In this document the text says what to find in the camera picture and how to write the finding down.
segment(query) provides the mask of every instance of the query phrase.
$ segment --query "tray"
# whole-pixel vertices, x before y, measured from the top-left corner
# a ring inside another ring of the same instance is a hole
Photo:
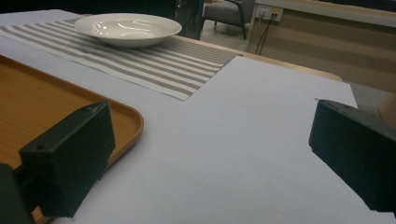
[[[143,131],[137,110],[0,55],[0,162],[15,169],[23,146],[74,110],[104,100],[110,102],[116,136],[111,165]],[[48,220],[37,210],[34,217],[37,223]]]

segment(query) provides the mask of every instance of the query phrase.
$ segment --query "striped cloth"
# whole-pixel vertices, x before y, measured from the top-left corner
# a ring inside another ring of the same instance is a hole
[[[1,26],[0,35],[185,101],[236,56],[176,38],[117,49],[74,28],[78,20]]]

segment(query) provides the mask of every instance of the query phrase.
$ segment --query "chair seat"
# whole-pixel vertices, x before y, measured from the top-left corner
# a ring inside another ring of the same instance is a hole
[[[226,21],[229,24],[241,25],[238,6],[229,2],[212,3],[205,7],[204,17],[212,21]]]

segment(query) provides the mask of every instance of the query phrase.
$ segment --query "wall socket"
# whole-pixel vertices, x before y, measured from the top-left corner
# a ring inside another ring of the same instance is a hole
[[[256,18],[261,20],[271,20],[272,15],[275,14],[274,21],[280,21],[283,14],[283,8],[271,7],[266,5],[258,5],[256,11]]]

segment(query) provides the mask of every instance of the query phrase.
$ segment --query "floor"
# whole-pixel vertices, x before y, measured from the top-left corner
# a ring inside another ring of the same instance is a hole
[[[246,45],[246,41],[242,36],[241,28],[219,22],[215,26],[213,21],[205,21],[203,31],[201,33],[201,41],[220,45],[230,49],[239,49],[242,51],[245,51]],[[377,108],[388,95],[388,93],[356,83],[348,83],[350,84],[355,95],[358,108],[369,113],[371,116],[380,118]]]

